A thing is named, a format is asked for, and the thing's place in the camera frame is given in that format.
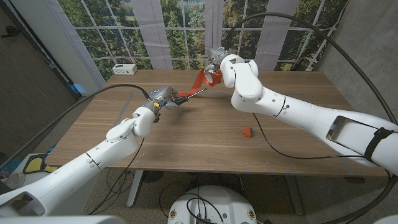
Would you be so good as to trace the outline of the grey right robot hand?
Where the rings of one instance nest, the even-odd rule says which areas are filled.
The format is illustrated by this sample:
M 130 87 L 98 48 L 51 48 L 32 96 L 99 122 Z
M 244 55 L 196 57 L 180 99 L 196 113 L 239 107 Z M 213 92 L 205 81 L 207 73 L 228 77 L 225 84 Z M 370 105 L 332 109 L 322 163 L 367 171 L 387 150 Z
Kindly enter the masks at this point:
M 206 52 L 210 63 L 205 67 L 205 73 L 217 71 L 217 68 L 221 65 L 222 60 L 231 54 L 231 52 L 223 47 L 209 48 L 206 50 Z

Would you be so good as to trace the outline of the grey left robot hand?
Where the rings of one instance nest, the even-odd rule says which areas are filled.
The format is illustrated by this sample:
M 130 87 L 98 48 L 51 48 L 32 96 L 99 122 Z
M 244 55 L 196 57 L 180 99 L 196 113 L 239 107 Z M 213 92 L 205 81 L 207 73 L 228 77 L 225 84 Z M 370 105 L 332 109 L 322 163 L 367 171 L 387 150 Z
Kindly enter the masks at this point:
M 187 96 L 180 96 L 178 91 L 172 86 L 166 85 L 152 90 L 149 93 L 149 99 L 143 104 L 143 107 L 155 113 L 161 108 L 173 110 L 187 101 Z

